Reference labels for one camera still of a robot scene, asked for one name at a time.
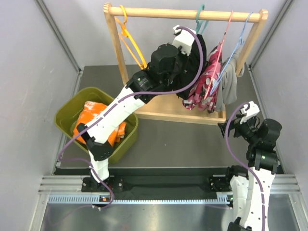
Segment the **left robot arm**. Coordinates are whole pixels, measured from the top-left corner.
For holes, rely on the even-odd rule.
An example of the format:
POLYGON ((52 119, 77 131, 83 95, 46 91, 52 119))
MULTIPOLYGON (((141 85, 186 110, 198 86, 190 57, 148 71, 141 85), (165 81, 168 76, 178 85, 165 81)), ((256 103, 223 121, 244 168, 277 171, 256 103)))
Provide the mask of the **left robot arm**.
POLYGON ((99 191, 109 186, 109 157, 114 149, 108 141, 111 133, 132 113, 155 96, 185 91, 184 82, 192 46, 167 43, 152 53, 147 68, 136 72, 119 95, 90 122, 79 123, 77 130, 90 154, 92 185, 99 191))

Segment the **orange trousers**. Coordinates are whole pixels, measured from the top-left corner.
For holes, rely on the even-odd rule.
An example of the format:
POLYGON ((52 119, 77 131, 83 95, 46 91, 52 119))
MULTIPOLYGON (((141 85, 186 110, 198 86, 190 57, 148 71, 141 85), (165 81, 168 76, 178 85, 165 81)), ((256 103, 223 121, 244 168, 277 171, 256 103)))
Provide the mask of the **orange trousers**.
MULTIPOLYGON (((76 125, 73 129, 73 136, 78 134, 77 125, 79 123, 87 124, 98 116, 102 111, 104 111, 107 106, 103 103, 97 103, 92 101, 86 101, 84 103, 84 108, 79 114, 76 125)), ((113 147, 115 143, 120 143, 121 139, 125 136, 125 128, 127 123, 122 122, 114 131, 109 135, 108 142, 113 147)))

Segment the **teal hanger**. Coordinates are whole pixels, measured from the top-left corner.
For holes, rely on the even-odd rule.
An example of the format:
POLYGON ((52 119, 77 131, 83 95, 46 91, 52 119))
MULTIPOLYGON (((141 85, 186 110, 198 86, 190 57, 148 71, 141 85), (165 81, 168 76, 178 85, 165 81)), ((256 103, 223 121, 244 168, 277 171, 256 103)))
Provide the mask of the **teal hanger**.
POLYGON ((208 25, 208 20, 201 20, 200 19, 200 14, 201 12, 205 9, 205 5, 202 4, 196 14, 195 22, 196 22, 196 28, 195 31, 197 34, 203 34, 207 25, 208 25))

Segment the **pink camouflage trousers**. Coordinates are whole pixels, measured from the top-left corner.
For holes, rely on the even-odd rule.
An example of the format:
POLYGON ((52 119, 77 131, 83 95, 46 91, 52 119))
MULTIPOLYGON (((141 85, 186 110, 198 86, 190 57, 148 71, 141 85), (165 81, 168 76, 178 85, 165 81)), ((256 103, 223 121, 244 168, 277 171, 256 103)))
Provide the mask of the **pink camouflage trousers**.
POLYGON ((212 85, 210 87, 209 93, 207 98, 204 100, 205 92, 210 82, 210 78, 212 76, 215 62, 218 56, 218 46, 216 46, 208 57, 207 66, 204 72, 199 76, 197 82, 190 90, 189 98, 187 100, 183 100, 183 106, 188 109, 192 110, 197 107, 200 111, 207 110, 208 113, 213 113, 216 108, 216 101, 217 101, 217 91, 215 90, 212 95, 210 95, 210 91, 212 89, 213 84, 218 79, 221 71, 221 63, 222 63, 222 53, 219 59, 219 64, 217 66, 216 74, 214 75, 214 79, 212 85))

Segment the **pink hanger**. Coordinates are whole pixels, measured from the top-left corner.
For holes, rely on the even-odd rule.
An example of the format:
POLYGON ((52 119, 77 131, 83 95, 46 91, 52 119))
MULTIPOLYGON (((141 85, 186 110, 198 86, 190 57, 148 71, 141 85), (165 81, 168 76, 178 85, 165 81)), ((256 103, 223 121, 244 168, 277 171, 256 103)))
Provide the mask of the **pink hanger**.
POLYGON ((222 48, 223 48, 223 45, 224 45, 224 42, 225 42, 226 34, 227 34, 228 29, 229 29, 229 26, 230 26, 230 24, 231 24, 231 20, 232 20, 232 17, 233 17, 233 13, 234 13, 234 11, 231 11, 231 14, 230 14, 230 17, 229 17, 229 21, 228 21, 228 24, 227 24, 227 28, 226 28, 226 30, 225 30, 225 32, 224 32, 222 41, 218 44, 218 56, 217 56, 217 60, 216 60, 216 62, 215 62, 215 66, 214 66, 214 70, 213 70, 212 76, 211 76, 211 78, 210 78, 209 85, 208 85, 207 90, 206 90, 206 92, 205 92, 204 100, 205 100, 205 99, 207 98, 207 96, 208 96, 210 87, 211 87, 212 82, 213 82, 213 79, 214 79, 214 75, 216 74, 216 70, 217 70, 217 66, 218 66, 218 64, 219 64, 219 59, 220 59, 220 56, 221 56, 222 48))

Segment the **yellow orange hanger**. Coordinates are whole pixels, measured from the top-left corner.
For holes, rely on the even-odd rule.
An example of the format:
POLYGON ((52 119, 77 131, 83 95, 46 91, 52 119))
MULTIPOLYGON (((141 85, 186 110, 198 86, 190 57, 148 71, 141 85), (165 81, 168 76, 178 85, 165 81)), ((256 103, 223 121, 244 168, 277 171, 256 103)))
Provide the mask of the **yellow orange hanger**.
POLYGON ((139 66, 139 68, 141 70, 147 68, 147 62, 139 48, 139 46, 137 45, 136 41, 134 40, 134 38, 132 37, 132 35, 130 34, 130 32, 128 31, 127 27, 126 27, 126 23, 128 20, 128 16, 127 16, 127 12, 125 10, 125 7, 123 5, 119 6, 124 14, 124 21, 121 22, 117 17, 115 17, 115 21, 120 25, 121 27, 121 33, 119 33, 119 37, 122 40, 123 44, 125 45, 125 47, 127 48, 128 52, 130 53, 130 55, 132 56, 132 58, 135 60, 135 62, 137 63, 137 65, 139 66), (130 43, 133 45, 136 53, 139 56, 139 59, 136 57, 135 53, 132 51, 132 49, 130 48, 130 46, 126 43, 124 38, 128 38, 130 43))

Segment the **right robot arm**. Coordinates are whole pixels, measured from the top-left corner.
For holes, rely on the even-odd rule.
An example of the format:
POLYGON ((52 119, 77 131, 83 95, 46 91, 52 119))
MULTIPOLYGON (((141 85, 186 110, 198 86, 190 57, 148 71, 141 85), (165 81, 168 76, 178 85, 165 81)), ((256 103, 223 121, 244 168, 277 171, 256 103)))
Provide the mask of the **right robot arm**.
POLYGON ((231 122, 219 123, 222 136, 228 138, 234 130, 234 137, 243 137, 248 142, 246 158, 227 169, 225 186, 232 190, 234 220, 229 231, 267 231, 270 190, 278 169, 278 156, 274 150, 282 130, 274 119, 263 122, 257 116, 240 122, 238 116, 231 122))

